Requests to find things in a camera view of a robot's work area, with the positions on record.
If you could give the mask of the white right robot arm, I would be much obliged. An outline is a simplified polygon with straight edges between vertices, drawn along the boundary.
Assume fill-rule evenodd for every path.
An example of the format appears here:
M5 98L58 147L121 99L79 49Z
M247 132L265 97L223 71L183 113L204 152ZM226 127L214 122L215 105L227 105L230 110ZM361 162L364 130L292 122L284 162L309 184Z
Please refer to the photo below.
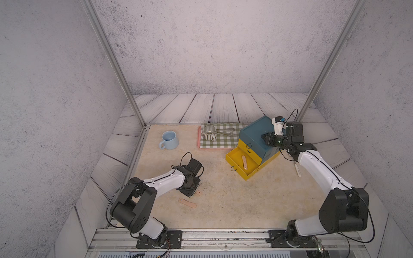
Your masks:
M365 230L372 222L367 191L344 180L312 143L304 141L301 123L278 116L272 119L272 124L273 131L261 136L264 143L285 150L292 161L309 172L325 194L317 215L289 222L286 238L296 241L319 234Z

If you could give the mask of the teal drawer cabinet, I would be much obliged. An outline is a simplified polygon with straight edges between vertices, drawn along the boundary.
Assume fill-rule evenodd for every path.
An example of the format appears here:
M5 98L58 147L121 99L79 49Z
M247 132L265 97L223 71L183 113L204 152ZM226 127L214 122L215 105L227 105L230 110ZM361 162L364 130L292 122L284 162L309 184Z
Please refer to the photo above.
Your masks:
M252 148L263 161L268 160L272 155L276 154L279 149L265 145L261 139L261 135L269 132L274 132L271 119L263 116L254 121L247 127L241 129L239 139L246 143L249 148Z

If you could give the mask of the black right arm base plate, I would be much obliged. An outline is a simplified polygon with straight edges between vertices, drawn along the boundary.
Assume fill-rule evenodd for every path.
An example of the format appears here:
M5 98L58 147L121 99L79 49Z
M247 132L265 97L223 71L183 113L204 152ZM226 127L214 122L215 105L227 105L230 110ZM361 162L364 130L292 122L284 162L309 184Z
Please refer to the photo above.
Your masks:
M317 244L311 236L292 236L286 230L269 230L266 242L272 248L316 248Z

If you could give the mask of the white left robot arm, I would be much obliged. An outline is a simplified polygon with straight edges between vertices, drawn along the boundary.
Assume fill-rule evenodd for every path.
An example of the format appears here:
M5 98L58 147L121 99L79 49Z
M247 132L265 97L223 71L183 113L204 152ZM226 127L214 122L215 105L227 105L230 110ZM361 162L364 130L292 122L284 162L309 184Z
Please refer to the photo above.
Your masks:
M134 177L120 188L109 214L130 233L140 233L160 245L166 241L167 226L151 217L156 199L172 190L191 197L199 187L203 172L202 164L191 158L188 164L173 166L155 178L141 180Z

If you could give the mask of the pink fruit knife front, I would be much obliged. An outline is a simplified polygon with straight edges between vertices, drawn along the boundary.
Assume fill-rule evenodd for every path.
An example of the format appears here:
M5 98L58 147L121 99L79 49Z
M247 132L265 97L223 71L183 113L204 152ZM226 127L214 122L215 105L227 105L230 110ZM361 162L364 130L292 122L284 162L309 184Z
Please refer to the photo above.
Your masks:
M197 207L197 204L196 204L196 203L190 202L190 201L185 200L185 199L183 199L183 198L180 198L180 199L178 200L178 202L181 203L181 204L183 204L183 205L185 205L185 206L187 206L187 207L190 207L190 208L192 208L192 209L194 209L194 208Z

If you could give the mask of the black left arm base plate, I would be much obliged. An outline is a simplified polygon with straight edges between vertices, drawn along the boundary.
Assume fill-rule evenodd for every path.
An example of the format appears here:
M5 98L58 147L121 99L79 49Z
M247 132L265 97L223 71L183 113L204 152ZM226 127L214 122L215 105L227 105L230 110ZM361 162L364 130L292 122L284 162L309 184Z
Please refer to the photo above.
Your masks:
M156 239L140 233L137 238L137 249L154 249L169 247L171 249L180 249L182 246L183 232L180 230L163 230Z

